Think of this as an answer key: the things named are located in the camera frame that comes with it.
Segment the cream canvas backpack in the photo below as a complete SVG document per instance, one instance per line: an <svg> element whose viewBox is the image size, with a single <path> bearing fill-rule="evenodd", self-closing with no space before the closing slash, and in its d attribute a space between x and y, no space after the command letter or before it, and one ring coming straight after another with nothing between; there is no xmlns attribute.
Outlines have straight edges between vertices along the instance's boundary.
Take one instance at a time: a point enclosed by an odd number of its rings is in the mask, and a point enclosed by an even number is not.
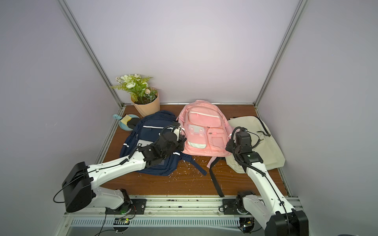
<svg viewBox="0 0 378 236"><path fill-rule="evenodd" d="M284 155L267 125L260 118L254 116L238 117L230 119L228 123L233 129L240 126L246 128L250 132L253 151L257 152L263 159L263 163L267 170L284 166ZM224 197L222 189L212 170L215 164L221 159L224 158L212 157L207 167L209 168L209 173L218 195ZM234 160L232 154L225 157L225 161L236 173L245 174L243 167Z"/></svg>

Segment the pink backpack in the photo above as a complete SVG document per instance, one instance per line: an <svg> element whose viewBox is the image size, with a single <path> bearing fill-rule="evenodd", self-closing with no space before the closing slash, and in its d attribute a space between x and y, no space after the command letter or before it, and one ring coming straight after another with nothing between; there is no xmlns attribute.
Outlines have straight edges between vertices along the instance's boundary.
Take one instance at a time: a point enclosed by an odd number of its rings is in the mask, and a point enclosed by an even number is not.
<svg viewBox="0 0 378 236"><path fill-rule="evenodd" d="M186 137L183 153L207 156L207 167L218 157L227 157L226 144L231 138L232 127L218 106L204 100L185 105L177 122Z"/></svg>

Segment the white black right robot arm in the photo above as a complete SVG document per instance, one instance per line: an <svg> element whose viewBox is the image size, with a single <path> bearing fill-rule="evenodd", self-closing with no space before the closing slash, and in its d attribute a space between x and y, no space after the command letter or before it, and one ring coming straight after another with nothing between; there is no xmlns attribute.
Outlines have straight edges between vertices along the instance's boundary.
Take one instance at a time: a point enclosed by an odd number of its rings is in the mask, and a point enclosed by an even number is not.
<svg viewBox="0 0 378 236"><path fill-rule="evenodd" d="M308 236L309 220L296 210L270 177L261 156L253 151L250 132L236 127L226 145L234 160L254 182L262 200L249 194L241 197L241 207L260 224L266 236Z"/></svg>

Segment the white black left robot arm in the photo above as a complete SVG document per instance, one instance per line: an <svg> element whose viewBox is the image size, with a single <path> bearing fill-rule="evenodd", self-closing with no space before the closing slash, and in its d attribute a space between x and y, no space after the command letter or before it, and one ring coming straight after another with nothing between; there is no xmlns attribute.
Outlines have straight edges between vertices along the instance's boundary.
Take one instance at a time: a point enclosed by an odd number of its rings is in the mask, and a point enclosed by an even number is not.
<svg viewBox="0 0 378 236"><path fill-rule="evenodd" d="M183 151L186 133L179 123L168 125L154 142L137 145L127 156L87 165L79 162L70 171L61 188L67 213L84 208L104 207L107 214L126 215L135 210L127 191L107 189L103 184L120 176L141 171L160 164L176 151Z"/></svg>

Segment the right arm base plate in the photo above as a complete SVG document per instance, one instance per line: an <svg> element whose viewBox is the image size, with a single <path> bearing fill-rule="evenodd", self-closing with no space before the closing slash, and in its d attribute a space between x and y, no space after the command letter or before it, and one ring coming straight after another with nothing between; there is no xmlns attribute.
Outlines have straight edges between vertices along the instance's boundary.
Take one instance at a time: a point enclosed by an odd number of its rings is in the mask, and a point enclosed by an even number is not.
<svg viewBox="0 0 378 236"><path fill-rule="evenodd" d="M219 211L223 212L224 215L251 215L244 209L242 203L242 198L223 199Z"/></svg>

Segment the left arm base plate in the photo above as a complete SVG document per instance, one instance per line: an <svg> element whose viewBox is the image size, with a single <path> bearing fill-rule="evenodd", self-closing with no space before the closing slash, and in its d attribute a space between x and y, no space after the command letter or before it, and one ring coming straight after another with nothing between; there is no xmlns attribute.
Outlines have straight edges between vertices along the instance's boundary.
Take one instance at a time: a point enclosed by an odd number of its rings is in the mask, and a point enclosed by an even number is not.
<svg viewBox="0 0 378 236"><path fill-rule="evenodd" d="M144 214L146 203L146 199L131 199L125 201L116 209L110 209L107 207L105 213L114 215Z"/></svg>

